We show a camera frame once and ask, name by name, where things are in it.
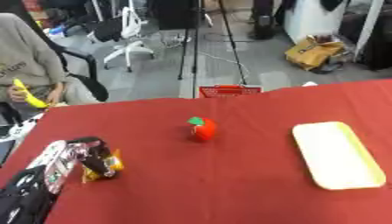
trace table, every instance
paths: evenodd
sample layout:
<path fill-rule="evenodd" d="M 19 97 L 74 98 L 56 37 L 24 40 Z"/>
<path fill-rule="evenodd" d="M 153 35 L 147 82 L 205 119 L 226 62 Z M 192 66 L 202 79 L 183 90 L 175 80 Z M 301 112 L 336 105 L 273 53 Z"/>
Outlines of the table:
<path fill-rule="evenodd" d="M 218 123 L 206 143 L 186 120 Z M 228 99 L 158 99 L 54 108 L 0 170 L 0 185 L 51 141 L 98 136 L 122 150 L 118 178 L 68 179 L 47 223 L 389 224 L 392 190 L 329 192 L 291 134 L 299 123 L 350 125 L 392 175 L 392 80 L 294 87 Z"/>

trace tripod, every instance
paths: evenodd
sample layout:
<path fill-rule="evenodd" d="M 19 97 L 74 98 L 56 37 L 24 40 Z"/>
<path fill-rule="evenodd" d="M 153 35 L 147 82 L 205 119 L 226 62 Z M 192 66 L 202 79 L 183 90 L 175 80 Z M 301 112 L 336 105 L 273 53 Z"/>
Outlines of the tripod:
<path fill-rule="evenodd" d="M 219 7 L 220 7 L 220 12 L 223 16 L 223 21 L 224 25 L 226 26 L 227 30 L 227 36 L 229 38 L 229 41 L 231 43 L 231 47 L 233 48 L 233 54 L 235 57 L 235 61 L 237 62 L 238 70 L 241 75 L 241 84 L 247 85 L 247 82 L 245 80 L 245 75 L 243 73 L 242 69 L 242 64 L 240 63 L 240 58 L 238 56 L 237 52 L 237 46 L 236 43 L 234 42 L 233 39 L 233 33 L 231 31 L 230 25 L 228 23 L 228 16 L 227 16 L 227 11 L 225 8 L 225 5 L 223 4 L 223 0 L 218 0 L 219 1 Z M 199 32 L 200 32 L 200 20 L 201 16 L 205 16 L 205 10 L 204 10 L 204 0 L 189 0 L 189 8 L 190 11 L 195 11 L 195 21 L 194 21 L 194 27 L 195 27 L 195 33 L 194 33 L 194 50 L 193 50 L 193 65 L 192 65 L 192 97 L 196 98 L 196 81 L 197 81 L 197 73 L 198 73 L 198 56 L 199 56 Z M 181 58 L 181 64 L 180 64 L 180 71 L 178 75 L 178 80 L 181 81 L 183 79 L 184 75 L 184 64 L 185 64 L 185 59 L 186 59 L 186 48 L 187 48 L 187 43 L 189 39 L 189 31 L 191 29 L 191 19 L 188 19 L 187 26 L 185 29 L 185 37 L 184 37 L 184 42 L 183 42 L 183 52 L 182 52 L 182 58 Z"/>

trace white office chair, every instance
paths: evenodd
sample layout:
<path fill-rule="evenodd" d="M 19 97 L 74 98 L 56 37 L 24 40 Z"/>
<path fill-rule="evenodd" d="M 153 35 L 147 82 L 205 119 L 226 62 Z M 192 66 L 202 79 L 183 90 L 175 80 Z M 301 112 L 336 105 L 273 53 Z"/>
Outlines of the white office chair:
<path fill-rule="evenodd" d="M 132 0 L 129 0 L 129 6 L 122 9 L 122 16 L 112 18 L 110 20 L 100 22 L 96 29 L 88 34 L 88 38 L 93 42 L 106 42 L 109 40 L 118 41 L 119 39 L 127 40 L 126 45 L 116 45 L 115 51 L 105 57 L 103 60 L 105 69 L 109 69 L 108 63 L 125 54 L 127 61 L 128 72 L 132 72 L 130 65 L 130 55 L 133 53 L 148 53 L 151 58 L 154 58 L 154 52 L 147 47 L 140 40 L 140 32 L 142 25 L 147 24 L 147 21 L 142 21 L 137 15 Z"/>

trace banana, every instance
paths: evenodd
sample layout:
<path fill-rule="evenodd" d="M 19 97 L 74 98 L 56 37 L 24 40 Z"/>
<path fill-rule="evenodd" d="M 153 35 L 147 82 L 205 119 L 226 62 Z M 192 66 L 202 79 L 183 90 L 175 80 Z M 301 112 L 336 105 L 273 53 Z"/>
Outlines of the banana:
<path fill-rule="evenodd" d="M 26 101 L 33 107 L 38 109 L 45 109 L 49 107 L 49 104 L 44 101 L 41 101 L 40 99 L 37 99 L 34 95 L 32 95 L 32 93 L 27 90 L 25 84 L 23 84 L 20 79 L 14 79 L 14 85 L 19 88 L 22 88 L 21 91 L 26 93 Z"/>

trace red basket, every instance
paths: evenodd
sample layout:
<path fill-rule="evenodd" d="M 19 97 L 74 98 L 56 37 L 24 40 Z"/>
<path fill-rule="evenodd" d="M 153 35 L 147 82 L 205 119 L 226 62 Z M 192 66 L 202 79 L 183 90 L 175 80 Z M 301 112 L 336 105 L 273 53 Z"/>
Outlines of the red basket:
<path fill-rule="evenodd" d="M 199 87 L 200 98 L 228 97 L 237 95 L 252 95 L 262 92 L 260 87 L 244 87 L 238 85 L 232 86 L 214 86 Z"/>

